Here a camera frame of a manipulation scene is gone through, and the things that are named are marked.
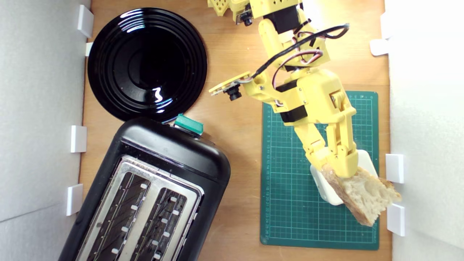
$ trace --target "green cutting mat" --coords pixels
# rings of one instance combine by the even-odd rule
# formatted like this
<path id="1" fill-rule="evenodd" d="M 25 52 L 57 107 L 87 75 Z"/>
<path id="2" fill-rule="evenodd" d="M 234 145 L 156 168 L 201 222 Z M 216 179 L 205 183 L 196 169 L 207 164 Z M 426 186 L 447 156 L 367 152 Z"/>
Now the green cutting mat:
<path id="1" fill-rule="evenodd" d="M 379 172 L 378 95 L 348 91 L 357 148 L 369 152 Z M 318 125 L 325 137 L 325 126 Z M 261 242 L 265 245 L 377 250 L 379 224 L 360 225 L 345 205 L 332 206 L 317 191 L 310 164 L 292 127 L 263 107 Z"/>

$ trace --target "wooden table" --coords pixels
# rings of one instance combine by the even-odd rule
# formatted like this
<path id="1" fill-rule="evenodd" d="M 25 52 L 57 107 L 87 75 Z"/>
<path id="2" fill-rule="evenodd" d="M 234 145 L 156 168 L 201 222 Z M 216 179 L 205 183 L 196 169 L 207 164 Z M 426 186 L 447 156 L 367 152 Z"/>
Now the wooden table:
<path id="1" fill-rule="evenodd" d="M 204 124 L 232 166 L 230 183 L 202 249 L 200 260 L 330 260 L 389 261 L 392 236 L 380 219 L 378 251 L 264 246 L 259 242 L 261 158 L 261 104 L 243 97 L 230 102 L 227 95 L 211 97 L 207 90 L 245 71 L 255 71 L 267 60 L 258 34 L 258 23 L 235 26 L 231 12 L 217 17 L 206 0 L 92 0 L 93 37 L 117 15 L 138 7 L 160 7 L 185 17 L 202 35 L 208 54 L 206 86 L 196 104 L 185 113 Z M 369 41 L 380 37 L 380 0 L 311 0 L 305 6 L 319 29 L 350 23 L 340 39 L 328 40 L 332 61 L 324 67 L 337 73 L 347 90 L 379 94 L 380 176 L 385 175 L 384 154 L 389 152 L 389 80 L 387 57 L 373 57 Z M 85 194 L 110 141 L 122 124 L 94 98 L 86 76 L 84 125 L 88 127 L 87 152 L 82 155 L 80 182 Z"/>

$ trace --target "wire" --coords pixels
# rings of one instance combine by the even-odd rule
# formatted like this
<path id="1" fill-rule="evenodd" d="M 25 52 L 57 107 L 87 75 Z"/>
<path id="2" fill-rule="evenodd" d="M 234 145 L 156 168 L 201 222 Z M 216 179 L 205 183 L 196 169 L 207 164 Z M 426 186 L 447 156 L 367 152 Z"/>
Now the wire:
<path id="1" fill-rule="evenodd" d="M 319 49 L 315 49 L 315 50 L 306 50 L 306 51 L 301 51 L 301 52 L 297 52 L 293 55 L 291 55 L 290 57 L 288 57 L 287 59 L 285 59 L 282 64 L 277 68 L 276 72 L 274 73 L 274 75 L 272 76 L 272 87 L 274 89 L 276 89 L 276 76 L 277 76 L 277 73 L 279 72 L 279 70 L 286 64 L 288 63 L 288 61 L 292 60 L 293 58 L 295 57 L 298 57 L 300 55 L 305 55 L 305 54 L 314 54 L 314 56 L 308 60 L 308 64 L 316 61 L 317 59 L 319 59 L 319 57 L 322 56 L 322 51 L 319 50 Z M 274 100 L 274 102 L 276 103 L 277 106 L 279 107 L 282 107 L 283 104 L 280 103 L 278 100 Z"/>
<path id="2" fill-rule="evenodd" d="M 317 33 L 314 33 L 306 38 L 304 38 L 303 40 L 293 44 L 292 46 L 289 46 L 288 48 L 284 49 L 283 51 L 275 54 L 274 56 L 272 56 L 269 60 L 267 60 L 266 63 L 264 63 L 261 67 L 258 68 L 258 70 L 256 70 L 256 72 L 251 76 L 251 78 L 255 78 L 257 75 L 259 75 L 260 73 L 264 72 L 264 70 L 266 70 L 267 67 L 269 67 L 275 60 L 277 60 L 279 57 L 283 56 L 283 55 L 286 55 L 288 54 L 289 52 L 291 52 L 293 49 L 297 48 L 297 47 L 300 47 L 302 46 L 303 44 L 313 40 L 313 39 L 316 39 L 317 37 L 320 37 L 320 36 L 326 36 L 328 33 L 331 33 L 333 31 L 337 31 L 337 30 L 340 30 L 340 29 L 343 29 L 342 32 L 340 32 L 338 35 L 330 35 L 330 37 L 335 37 L 336 38 L 339 38 L 341 37 L 342 35 L 344 35 L 348 29 L 349 29 L 349 24 L 344 24 L 344 25 L 341 25 L 341 26 L 334 26 L 334 27 L 331 27 L 331 28 L 328 28 L 328 29 L 325 29 L 325 30 L 322 30 L 322 31 L 319 31 Z"/>

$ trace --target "yellow robotic arm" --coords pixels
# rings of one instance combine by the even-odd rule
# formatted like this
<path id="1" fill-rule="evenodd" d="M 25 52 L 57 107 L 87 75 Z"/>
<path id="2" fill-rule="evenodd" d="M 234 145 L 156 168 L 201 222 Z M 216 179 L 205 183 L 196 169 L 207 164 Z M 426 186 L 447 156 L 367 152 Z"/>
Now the yellow robotic arm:
<path id="1" fill-rule="evenodd" d="M 209 91 L 213 95 L 227 93 L 235 100 L 241 97 L 239 87 L 243 86 L 248 96 L 270 104 L 284 125 L 293 126 L 312 165 L 320 170 L 329 164 L 338 176 L 353 176 L 358 153 L 351 118 L 356 110 L 339 78 L 316 68 L 330 60 L 325 39 L 342 36 L 348 25 L 316 32 L 302 9 L 297 8 L 301 0 L 208 0 L 216 6 L 216 12 L 218 2 L 232 9 L 236 23 L 250 25 L 252 19 L 263 17 L 258 29 L 270 59 L 256 73 L 243 73 Z M 340 29 L 343 31 L 338 35 L 330 34 Z M 265 72 L 270 65 L 277 67 L 272 77 Z M 279 70 L 291 75 L 283 85 L 276 86 Z M 315 126 L 318 123 L 327 124 L 327 146 Z"/>

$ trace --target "white bracket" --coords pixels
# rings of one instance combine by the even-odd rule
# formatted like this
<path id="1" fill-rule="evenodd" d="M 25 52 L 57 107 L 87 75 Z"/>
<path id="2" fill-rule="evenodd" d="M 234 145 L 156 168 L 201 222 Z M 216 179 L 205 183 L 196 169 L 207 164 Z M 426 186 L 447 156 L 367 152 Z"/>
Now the white bracket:
<path id="1" fill-rule="evenodd" d="M 404 156 L 401 154 L 386 154 L 385 169 L 387 180 L 403 184 L 404 178 Z"/>
<path id="2" fill-rule="evenodd" d="M 380 16 L 380 30 L 382 39 L 373 39 L 369 45 L 371 53 L 374 56 L 379 56 L 388 53 L 388 39 L 393 35 L 394 27 L 391 16 L 385 12 Z"/>
<path id="3" fill-rule="evenodd" d="M 90 49 L 92 49 L 93 42 L 87 43 L 85 45 L 85 56 L 88 57 L 90 55 Z"/>
<path id="4" fill-rule="evenodd" d="M 84 186 L 77 184 L 72 187 L 68 187 L 68 198 L 66 205 L 66 216 L 71 216 L 77 213 L 82 207 L 82 201 L 84 196 Z"/>
<path id="5" fill-rule="evenodd" d="M 77 29 L 87 38 L 92 37 L 94 15 L 84 5 L 79 6 L 79 19 Z"/>
<path id="6" fill-rule="evenodd" d="M 87 127 L 71 126 L 71 153 L 87 151 Z"/>
<path id="7" fill-rule="evenodd" d="M 405 208 L 392 204 L 387 208 L 387 229 L 399 236 L 405 236 Z"/>
<path id="8" fill-rule="evenodd" d="M 365 150 L 358 150 L 358 166 L 365 169 L 371 175 L 378 177 L 374 164 L 372 163 L 369 153 Z M 322 199 L 331 205 L 338 206 L 343 204 L 343 200 L 337 195 L 335 190 L 330 186 L 321 172 L 319 172 L 313 165 L 309 168 L 316 183 L 317 190 Z"/>

